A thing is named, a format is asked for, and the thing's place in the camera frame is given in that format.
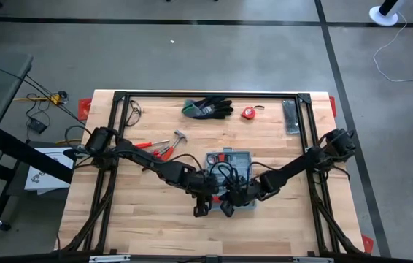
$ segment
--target wooden table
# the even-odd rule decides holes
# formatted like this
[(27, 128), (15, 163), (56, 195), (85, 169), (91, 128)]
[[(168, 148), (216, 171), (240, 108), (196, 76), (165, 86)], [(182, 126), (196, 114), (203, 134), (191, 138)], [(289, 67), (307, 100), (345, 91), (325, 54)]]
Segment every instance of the wooden table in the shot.
[[(91, 131), (107, 125), (113, 93), (95, 91), (87, 121)], [(313, 92), (311, 97), (317, 132), (321, 136), (336, 124), (328, 94)], [(173, 140), (174, 130), (179, 129), (187, 135), (188, 142), (181, 142), (174, 155), (191, 153), (202, 163), (207, 152), (221, 151), (223, 147), (248, 150), (253, 161), (276, 168), (302, 154), (300, 135), (286, 134), (282, 99), (233, 99), (235, 111), (230, 118), (202, 121), (180, 113), (185, 98), (135, 99), (143, 115), (140, 122), (126, 128), (124, 134), (133, 143)], [(240, 118), (246, 106), (258, 104), (265, 109), (258, 110), (253, 121)], [(119, 125), (120, 111), (115, 127)], [(87, 139), (88, 135), (84, 134), (82, 142)], [(194, 165), (189, 158), (181, 161)], [(262, 171), (254, 167), (254, 174)], [(88, 218), (97, 172), (95, 168), (83, 167), (74, 173), (59, 230), (62, 246)], [(363, 249), (347, 177), (332, 171), (328, 187), (336, 221), (353, 243)], [(167, 186), (155, 173), (142, 172), (135, 163), (120, 160), (105, 250), (116, 248), (119, 254), (255, 256), (303, 256), (307, 251), (318, 251), (304, 173), (289, 180), (275, 197), (258, 202), (256, 209), (237, 210), (232, 218), (226, 218), (220, 211), (195, 218), (194, 206), (195, 199)], [(330, 248), (325, 222), (323, 229)], [(93, 245), (97, 243), (98, 233), (97, 223)]]

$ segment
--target black cable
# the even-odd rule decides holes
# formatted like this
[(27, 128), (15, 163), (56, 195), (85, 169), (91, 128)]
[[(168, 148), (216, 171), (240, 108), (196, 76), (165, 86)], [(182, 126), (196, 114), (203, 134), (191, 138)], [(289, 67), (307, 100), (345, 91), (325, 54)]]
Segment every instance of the black cable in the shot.
[(178, 156), (175, 156), (175, 157), (173, 157), (172, 159), (169, 159), (168, 161), (166, 161), (166, 163), (168, 163), (168, 162), (170, 162), (170, 161), (174, 161), (174, 160), (179, 159), (179, 158), (184, 157), (184, 156), (189, 156), (189, 157), (191, 157), (191, 158), (195, 161), (195, 163), (197, 163), (198, 168), (199, 168), (199, 171), (200, 171), (202, 174), (204, 174), (204, 173), (203, 173), (204, 169), (201, 167), (200, 162), (197, 160), (197, 158), (195, 158), (195, 156), (193, 156), (192, 154), (189, 154), (189, 153), (184, 153), (184, 154), (180, 154), (180, 155), (178, 155)]
[(86, 129), (84, 126), (72, 125), (72, 126), (70, 126), (69, 128), (67, 128), (67, 129), (66, 129), (66, 132), (64, 132), (64, 134), (63, 134), (64, 138), (66, 139), (67, 145), (68, 145), (70, 148), (76, 150), (76, 152), (81, 153), (82, 150), (80, 150), (80, 149), (78, 149), (77, 147), (75, 147), (75, 145), (72, 145), (72, 144), (70, 143), (70, 141), (69, 141), (69, 131), (70, 131), (71, 129), (73, 129), (73, 128), (81, 128), (81, 129), (85, 130), (87, 133), (89, 133), (90, 136), (91, 136), (91, 131), (88, 130), (88, 129)]
[(47, 88), (45, 88), (43, 85), (39, 84), (37, 81), (35, 81), (32, 77), (30, 77), (30, 75), (25, 75), (25, 77), (29, 78), (31, 81), (33, 81), (35, 84), (37, 84), (41, 89), (43, 89), (44, 91), (46, 91), (50, 96), (53, 95), (53, 93), (51, 91), (49, 91)]
[(58, 238), (58, 250), (61, 250), (61, 239), (59, 238), (59, 233), (56, 234), (56, 237)]
[(324, 182), (326, 182), (329, 179), (330, 175), (328, 174), (328, 172), (325, 173), (325, 177), (323, 178), (323, 181), (321, 182), (315, 182), (316, 184), (322, 184)]
[[(25, 77), (29, 78), (31, 81), (33, 81), (35, 84), (37, 84), (41, 89), (43, 89), (44, 91), (46, 91), (46, 93), (49, 95), (49, 97), (47, 97), (48, 99), (51, 98), (52, 96), (55, 96), (57, 93), (53, 93), (50, 90), (46, 89), (43, 85), (39, 84), (37, 81), (35, 81), (35, 79), (33, 79), (32, 77), (30, 77), (30, 75), (26, 75)], [(64, 105), (61, 104), (56, 104), (56, 107), (60, 107), (61, 110), (63, 110), (65, 113), (67, 113), (68, 115), (70, 115), (71, 117), (73, 117), (74, 119), (77, 119), (77, 116), (75, 116), (74, 113), (72, 113), (69, 109), (67, 109)]]
[(228, 169), (229, 175), (226, 175), (221, 168), (228, 169), (226, 166), (220, 165), (218, 166), (218, 172), (220, 172), (221, 175), (224, 176), (224, 178), (231, 184), (231, 186), (234, 186), (234, 179), (231, 179), (231, 176), (233, 176), (234, 171), (232, 169)]
[(350, 137), (352, 137), (354, 135), (354, 130), (350, 130), (350, 131), (346, 131), (343, 132), (341, 134), (338, 134), (338, 136), (334, 137), (330, 142), (328, 142), (325, 146), (323, 146), (322, 150), (325, 150), (329, 145), (331, 145), (333, 142), (335, 142), (337, 139), (339, 139), (341, 136), (345, 135), (345, 134), (349, 134), (350, 132), (352, 132), (352, 134), (350, 135)]
[[(139, 103), (134, 100), (131, 100), (130, 105), (131, 105), (132, 111), (131, 111), (131, 114), (127, 117), (126, 127), (132, 127), (133, 125), (137, 124), (140, 121), (140, 118), (142, 117), (142, 107), (140, 107)], [(128, 122), (132, 118), (133, 114), (136, 114), (139, 117), (136, 119), (136, 121), (129, 124)]]
[[(29, 140), (30, 139), (30, 137), (29, 137), (30, 127), (28, 125), (32, 122), (33, 119), (36, 120), (36, 118), (34, 116), (36, 116), (40, 113), (45, 115), (46, 118), (47, 118), (47, 124), (46, 125), (48, 127), (51, 126), (51, 117), (46, 113), (46, 111), (49, 110), (51, 101), (47, 100), (47, 106), (45, 106), (45, 108), (41, 108), (41, 105), (42, 105), (43, 101), (35, 100), (35, 99), (39, 99), (38, 95), (36, 95), (34, 93), (30, 93), (30, 94), (26, 95), (26, 98), (33, 102), (33, 106), (31, 106), (31, 108), (28, 109), (25, 112), (25, 115), (28, 117), (28, 120), (26, 121), (26, 138)], [(36, 107), (36, 104), (38, 104), (38, 111), (30, 115), (29, 113)]]
[(91, 158), (91, 156), (89, 156), (89, 157), (87, 157), (87, 158), (83, 159), (83, 160), (82, 160), (82, 161), (80, 161), (78, 164), (75, 164), (75, 166), (77, 167), (77, 166), (81, 165), (84, 161), (88, 160), (89, 158)]
[(82, 167), (87, 167), (87, 166), (92, 166), (92, 164), (81, 164), (81, 165), (77, 165), (74, 167), (74, 169), (72, 169), (72, 171), (75, 171), (76, 169), (82, 168)]
[[(213, 169), (214, 169), (218, 164), (227, 164), (227, 165), (229, 165), (229, 167), (231, 168), (230, 171), (232, 171), (232, 170), (234, 169), (234, 167), (233, 167), (230, 163), (228, 163), (227, 161), (217, 161), (217, 162), (215, 162), (215, 163), (209, 168), (208, 175), (211, 175), (211, 174), (213, 173)], [(225, 177), (225, 179), (231, 184), (231, 186), (234, 185), (234, 183), (230, 180), (230, 178), (229, 178), (228, 176), (225, 176), (225, 175), (224, 175), (224, 177)]]
[(192, 258), (192, 259), (178, 261), (177, 263), (205, 262), (205, 258), (206, 258), (205, 256), (200, 256), (198, 258)]
[(345, 169), (342, 169), (342, 168), (339, 168), (339, 167), (336, 167), (336, 166), (333, 166), (333, 168), (334, 168), (334, 169), (337, 169), (337, 170), (339, 170), (339, 171), (342, 171), (344, 174), (347, 175), (347, 179), (348, 179), (348, 180), (351, 180), (351, 175), (350, 175)]
[(262, 163), (260, 163), (260, 162), (258, 162), (258, 161), (253, 161), (253, 162), (251, 162), (251, 163), (249, 164), (249, 167), (247, 168), (247, 180), (246, 180), (247, 189), (249, 188), (250, 168), (252, 168), (252, 165), (254, 165), (254, 164), (261, 165), (261, 166), (263, 166), (263, 167), (265, 167), (265, 168), (267, 168), (267, 169), (273, 170), (273, 171), (277, 171), (277, 170), (278, 170), (278, 169), (272, 168), (272, 167), (270, 167), (270, 166), (268, 166), (268, 165), (266, 165), (266, 164), (262, 164)]
[[(43, 96), (45, 96), (46, 98), (48, 98), (49, 100), (51, 99), (50, 97), (48, 97), (42, 90), (40, 90), (38, 87), (36, 87), (34, 84), (30, 83), (29, 81), (25, 80), (25, 78), (22, 77), (18, 77), (17, 75), (10, 73), (6, 70), (0, 69), (0, 72), (3, 72), (5, 74), (8, 74), (10, 76), (16, 77), (17, 79), (23, 81), (24, 83), (29, 84), (32, 88), (36, 89), (38, 92), (40, 92)], [(85, 123), (83, 123), (81, 120), (79, 120), (73, 113), (70, 112), (70, 110), (68, 110), (66, 107), (64, 107), (63, 105), (59, 105), (57, 104), (56, 107), (58, 107), (59, 109), (61, 109), (62, 111), (64, 111), (65, 113), (67, 113), (69, 116), (71, 116), (73, 119), (75, 119), (76, 121), (80, 122), (82, 125), (85, 125)]]
[(51, 154), (51, 153), (62, 153), (63, 154), (63, 152), (49, 152), (49, 153), (42, 153), (42, 154)]

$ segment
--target gray toolbox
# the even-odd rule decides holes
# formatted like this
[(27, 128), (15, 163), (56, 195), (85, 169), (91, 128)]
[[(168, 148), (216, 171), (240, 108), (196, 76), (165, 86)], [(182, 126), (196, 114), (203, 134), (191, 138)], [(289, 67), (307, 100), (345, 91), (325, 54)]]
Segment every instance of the gray toolbox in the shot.
[[(227, 161), (233, 168), (237, 169), (237, 174), (239, 177), (247, 178), (247, 168), (252, 162), (252, 157), (248, 151), (233, 151), (230, 147), (224, 147), (222, 152), (211, 152), (206, 154), (205, 167), (207, 171), (210, 171), (213, 165), (220, 159)], [(221, 169), (223, 172), (227, 172), (231, 169), (227, 164), (217, 164), (213, 170), (212, 174), (217, 177), (217, 184), (221, 186), (223, 181), (226, 180), (224, 175), (219, 171)], [(252, 167), (250, 167), (250, 177), (253, 176)], [(226, 192), (224, 186), (220, 187), (220, 191), (217, 196), (213, 196), (212, 211), (221, 210), (221, 203), (217, 201), (217, 198)], [(247, 206), (234, 207), (234, 209), (254, 209), (256, 207), (255, 200), (251, 201)]]

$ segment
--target black glove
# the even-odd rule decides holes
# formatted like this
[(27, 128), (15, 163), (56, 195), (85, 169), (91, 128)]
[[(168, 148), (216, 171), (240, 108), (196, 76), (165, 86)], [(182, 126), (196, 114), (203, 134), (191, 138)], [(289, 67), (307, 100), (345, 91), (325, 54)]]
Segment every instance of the black glove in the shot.
[(225, 99), (224, 96), (208, 96), (197, 102), (186, 99), (182, 108), (182, 114), (199, 120), (209, 118), (224, 119), (234, 111), (231, 107), (232, 101)]

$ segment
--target gray floor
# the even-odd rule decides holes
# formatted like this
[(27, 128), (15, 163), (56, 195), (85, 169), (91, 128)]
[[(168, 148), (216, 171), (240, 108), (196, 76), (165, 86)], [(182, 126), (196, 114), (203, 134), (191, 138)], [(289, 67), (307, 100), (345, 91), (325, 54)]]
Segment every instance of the gray floor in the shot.
[[(322, 2), (328, 21), (369, 22), (368, 9), (382, 1)], [(402, 13), (413, 22), (413, 1)], [(318, 21), (312, 0), (15, 0), (5, 2), (0, 16)], [(397, 30), (331, 28), (330, 34), (392, 256), (413, 259), (413, 83), (387, 81), (372, 61)], [(0, 50), (32, 54), (31, 76), (67, 91), (74, 112), (78, 99), (100, 88), (328, 91), (339, 101), (319, 27), (0, 23)], [(413, 28), (379, 62), (392, 78), (413, 78)], [(32, 91), (24, 85), (18, 96)], [(1, 127), (24, 140), (28, 107), (14, 102)], [(63, 127), (74, 124), (55, 108), (49, 113), (50, 128), (31, 139), (62, 140)], [(340, 104), (336, 122), (346, 126)], [(348, 169), (362, 233), (374, 237), (354, 161)], [(0, 255), (50, 251), (62, 210), (62, 202), (32, 195), (13, 200), (6, 214), (13, 229), (0, 232)]]

